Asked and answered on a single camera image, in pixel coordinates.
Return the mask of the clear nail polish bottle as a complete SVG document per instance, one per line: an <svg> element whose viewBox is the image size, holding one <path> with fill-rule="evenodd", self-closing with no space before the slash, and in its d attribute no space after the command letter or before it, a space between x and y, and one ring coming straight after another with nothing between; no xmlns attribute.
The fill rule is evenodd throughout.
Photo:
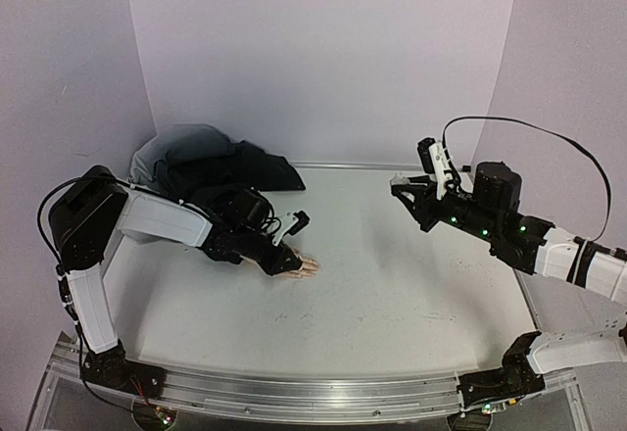
<svg viewBox="0 0 627 431"><path fill-rule="evenodd" d="M390 179L391 186L401 186L407 185L409 183L409 180L399 172L395 173L394 176Z"/></svg>

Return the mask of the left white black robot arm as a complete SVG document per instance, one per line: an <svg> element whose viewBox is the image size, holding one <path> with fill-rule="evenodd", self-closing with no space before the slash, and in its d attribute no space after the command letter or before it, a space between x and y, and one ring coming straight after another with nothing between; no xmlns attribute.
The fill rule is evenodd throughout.
<svg viewBox="0 0 627 431"><path fill-rule="evenodd" d="M103 263L115 233L169 240L218 262L250 260L274 276L303 267L284 239L309 222L303 211L277 216L253 188L221 196L213 208L202 209L122 181L103 166L53 189L37 212L40 236L57 261L64 309L89 352L97 355L96 375L114 389L132 378L130 363L114 352L121 340L104 287Z"/></svg>

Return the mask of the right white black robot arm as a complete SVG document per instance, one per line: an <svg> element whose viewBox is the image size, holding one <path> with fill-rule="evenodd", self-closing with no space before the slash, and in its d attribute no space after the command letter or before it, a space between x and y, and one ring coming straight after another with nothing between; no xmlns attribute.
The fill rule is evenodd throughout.
<svg viewBox="0 0 627 431"><path fill-rule="evenodd" d="M587 289L619 305L626 303L626 253L575 236L552 222L519 210L520 175L504 163L478 166L470 194L461 195L437 173L394 176L391 193L421 230L445 223L489 245L491 256L530 275ZM525 347L525 363L540 375L567 367L626 360L626 323L602 331L539 333Z"/></svg>

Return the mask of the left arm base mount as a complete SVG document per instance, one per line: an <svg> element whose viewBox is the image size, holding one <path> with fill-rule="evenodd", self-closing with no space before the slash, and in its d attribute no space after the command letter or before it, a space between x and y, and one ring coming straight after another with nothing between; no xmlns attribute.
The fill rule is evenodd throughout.
<svg viewBox="0 0 627 431"><path fill-rule="evenodd" d="M167 377L160 366L128 359L121 341L103 353L88 351L81 366L86 382L147 399L162 394Z"/></svg>

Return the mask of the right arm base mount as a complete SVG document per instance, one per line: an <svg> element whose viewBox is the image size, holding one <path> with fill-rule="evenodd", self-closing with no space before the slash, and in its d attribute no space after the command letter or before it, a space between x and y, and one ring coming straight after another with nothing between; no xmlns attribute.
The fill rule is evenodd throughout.
<svg viewBox="0 0 627 431"><path fill-rule="evenodd" d="M457 385L463 406L521 399L544 391L543 374L535 372L527 358L533 341L540 335L535 331L519 336L504 353L499 368L463 374Z"/></svg>

